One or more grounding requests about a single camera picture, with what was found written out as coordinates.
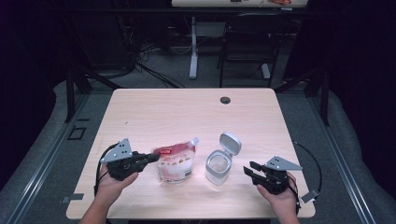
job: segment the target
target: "human hand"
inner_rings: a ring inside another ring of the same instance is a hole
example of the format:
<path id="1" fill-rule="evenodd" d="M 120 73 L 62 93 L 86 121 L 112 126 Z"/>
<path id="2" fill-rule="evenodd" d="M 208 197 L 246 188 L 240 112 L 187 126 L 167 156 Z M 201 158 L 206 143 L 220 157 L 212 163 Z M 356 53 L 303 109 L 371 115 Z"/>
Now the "human hand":
<path id="1" fill-rule="evenodd" d="M 296 178 L 289 172 L 288 176 L 292 179 L 289 180 L 290 186 L 295 189 L 296 186 L 294 183 Z M 265 187 L 261 185 L 257 185 L 257 190 L 262 195 L 262 197 L 264 197 L 271 204 L 271 207 L 280 223 L 300 223 L 296 215 L 296 198 L 289 188 L 278 195 L 271 194 Z"/>
<path id="2" fill-rule="evenodd" d="M 102 176 L 102 179 L 99 182 L 98 191 L 94 200 L 103 206 L 110 207 L 120 197 L 122 190 L 137 179 L 139 173 L 133 173 L 124 180 L 119 181 L 108 174 L 106 163 L 103 164 L 99 176 Z"/>
<path id="3" fill-rule="evenodd" d="M 105 223 L 108 209 L 120 197 L 122 190 L 131 185 L 139 176 L 133 173 L 124 180 L 119 181 L 108 174 L 107 164 L 103 164 L 100 174 L 98 191 L 92 204 L 85 212 L 80 224 Z"/>

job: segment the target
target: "table top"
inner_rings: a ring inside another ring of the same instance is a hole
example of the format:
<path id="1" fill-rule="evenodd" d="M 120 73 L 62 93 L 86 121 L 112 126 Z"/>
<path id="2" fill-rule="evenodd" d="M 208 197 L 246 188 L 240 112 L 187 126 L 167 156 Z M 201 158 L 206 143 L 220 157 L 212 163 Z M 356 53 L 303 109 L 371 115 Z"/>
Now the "table top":
<path id="1" fill-rule="evenodd" d="M 291 0 L 291 4 L 282 6 L 269 0 L 172 0 L 173 7 L 305 7 L 308 0 Z"/>
<path id="2" fill-rule="evenodd" d="M 229 97 L 223 104 L 221 97 Z M 205 160 L 221 149 L 219 137 L 236 135 L 242 149 L 233 157 L 226 182 L 205 177 Z M 132 150 L 150 153 L 156 147 L 200 139 L 191 176 L 179 184 L 159 181 L 154 163 L 126 188 L 109 218 L 214 219 L 274 217 L 269 203 L 244 174 L 250 161 L 264 164 L 274 156 L 299 164 L 276 95 L 271 89 L 121 89 L 109 102 L 89 157 L 75 189 L 82 200 L 71 201 L 67 216 L 82 218 L 93 201 L 95 170 L 102 153 L 124 138 Z M 302 171 L 297 178 L 301 196 L 309 190 Z M 312 217 L 312 203 L 302 204 L 299 217 Z"/>

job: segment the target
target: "snack bag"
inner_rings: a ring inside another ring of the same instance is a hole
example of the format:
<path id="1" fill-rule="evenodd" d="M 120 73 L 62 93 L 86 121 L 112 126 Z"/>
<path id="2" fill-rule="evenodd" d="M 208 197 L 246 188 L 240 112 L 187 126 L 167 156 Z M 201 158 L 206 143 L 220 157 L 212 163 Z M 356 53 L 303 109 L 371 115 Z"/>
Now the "snack bag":
<path id="1" fill-rule="evenodd" d="M 157 169 L 161 181 L 176 184 L 183 182 L 191 175 L 198 142 L 199 139 L 195 137 L 186 143 L 153 150 L 153 153 L 160 154 Z"/>

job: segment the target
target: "desk leg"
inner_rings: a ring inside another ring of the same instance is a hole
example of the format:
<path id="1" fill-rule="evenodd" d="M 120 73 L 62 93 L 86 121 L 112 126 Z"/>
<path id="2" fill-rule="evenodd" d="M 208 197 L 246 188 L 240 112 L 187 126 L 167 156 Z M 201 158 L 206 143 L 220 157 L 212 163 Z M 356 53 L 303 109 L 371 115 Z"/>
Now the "desk leg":
<path id="1" fill-rule="evenodd" d="M 270 70 L 268 69 L 268 64 L 264 63 L 262 65 L 262 77 L 263 78 L 270 78 L 270 76 L 271 76 L 271 73 L 270 73 Z"/>
<path id="2" fill-rule="evenodd" d="M 197 53 L 197 35 L 195 31 L 195 17 L 191 19 L 191 65 L 190 65 L 190 79 L 197 78 L 198 69 L 198 53 Z"/>

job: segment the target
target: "white desk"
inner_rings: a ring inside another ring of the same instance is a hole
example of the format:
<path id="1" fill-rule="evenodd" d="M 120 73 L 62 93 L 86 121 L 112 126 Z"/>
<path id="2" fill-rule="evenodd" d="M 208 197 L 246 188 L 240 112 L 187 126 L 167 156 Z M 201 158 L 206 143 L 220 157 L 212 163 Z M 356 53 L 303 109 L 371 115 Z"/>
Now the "white desk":
<path id="1" fill-rule="evenodd" d="M 291 4 L 282 6 L 280 4 L 272 3 L 268 0 L 242 0 L 241 2 L 231 2 L 231 0 L 172 0 L 173 7 L 262 7 L 262 8 L 294 8 L 294 7 L 306 7 L 308 0 L 291 0 Z M 191 20 L 191 64 L 190 64 L 190 79 L 197 78 L 198 68 L 198 52 L 196 46 L 197 36 L 197 23 L 195 17 Z M 262 67 L 262 73 L 264 77 L 269 77 L 269 70 L 267 64 Z"/>
<path id="2" fill-rule="evenodd" d="M 220 98 L 231 102 L 224 105 Z M 221 149 L 219 136 L 235 134 L 242 142 L 233 158 L 230 176 L 221 186 L 205 177 L 205 160 Z M 95 170 L 103 151 L 125 137 L 133 150 L 150 153 L 199 137 L 192 174 L 183 183 L 160 183 L 155 164 L 149 164 L 112 205 L 109 218 L 216 219 L 274 217 L 269 203 L 244 174 L 250 161 L 264 163 L 275 155 L 299 164 L 285 120 L 271 89 L 135 89 L 116 90 L 93 142 L 67 216 L 80 219 L 93 200 Z M 308 192 L 302 171 L 299 193 Z M 302 204 L 299 217 L 312 217 L 312 203 Z"/>

